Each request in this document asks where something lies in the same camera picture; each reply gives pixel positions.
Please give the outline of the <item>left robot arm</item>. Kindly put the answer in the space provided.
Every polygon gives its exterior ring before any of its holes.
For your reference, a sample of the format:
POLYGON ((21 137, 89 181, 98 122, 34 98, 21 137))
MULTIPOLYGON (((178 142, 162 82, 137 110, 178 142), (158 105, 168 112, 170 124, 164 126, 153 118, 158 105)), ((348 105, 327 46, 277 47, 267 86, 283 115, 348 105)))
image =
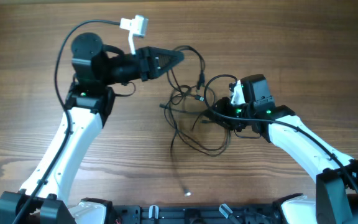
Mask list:
POLYGON ((86 198, 67 205, 80 164, 111 114, 117 98, 112 86, 156 79, 184 59, 178 50, 156 47, 125 54, 91 32, 78 35, 71 51, 75 77, 58 131, 19 191, 2 193, 0 223, 116 223, 108 200, 86 198))

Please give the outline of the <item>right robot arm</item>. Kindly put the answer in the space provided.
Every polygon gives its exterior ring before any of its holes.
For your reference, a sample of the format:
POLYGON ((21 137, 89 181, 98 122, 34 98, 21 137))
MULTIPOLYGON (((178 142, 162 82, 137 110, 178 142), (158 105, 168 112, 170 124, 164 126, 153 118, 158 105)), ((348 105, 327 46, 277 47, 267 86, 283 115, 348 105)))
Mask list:
POLYGON ((262 74, 229 84, 230 97, 206 104, 207 117, 230 130, 252 131, 284 150, 313 179, 316 197, 276 202, 281 223, 358 223, 358 159, 330 146, 285 105, 276 106, 262 74))

